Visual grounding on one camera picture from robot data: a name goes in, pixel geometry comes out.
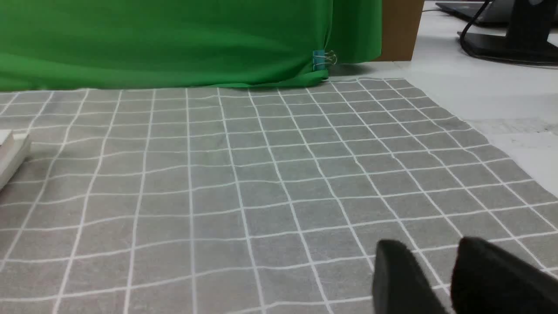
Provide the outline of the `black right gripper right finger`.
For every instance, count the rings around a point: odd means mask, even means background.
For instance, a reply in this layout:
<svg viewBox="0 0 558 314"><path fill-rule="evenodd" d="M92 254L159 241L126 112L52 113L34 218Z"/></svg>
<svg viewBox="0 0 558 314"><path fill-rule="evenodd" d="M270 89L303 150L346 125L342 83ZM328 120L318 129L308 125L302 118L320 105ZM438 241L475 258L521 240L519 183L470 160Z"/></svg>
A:
<svg viewBox="0 0 558 314"><path fill-rule="evenodd" d="M452 273L457 314L555 314L557 280L480 237L463 237Z"/></svg>

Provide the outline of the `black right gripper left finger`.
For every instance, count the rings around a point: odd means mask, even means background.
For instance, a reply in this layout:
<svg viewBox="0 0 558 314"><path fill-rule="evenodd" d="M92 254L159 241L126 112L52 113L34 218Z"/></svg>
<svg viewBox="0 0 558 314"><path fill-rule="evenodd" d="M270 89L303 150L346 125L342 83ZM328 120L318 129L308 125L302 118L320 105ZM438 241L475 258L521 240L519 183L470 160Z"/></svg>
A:
<svg viewBox="0 0 558 314"><path fill-rule="evenodd" d="M379 240L371 284L375 314L446 314L420 264L405 244Z"/></svg>

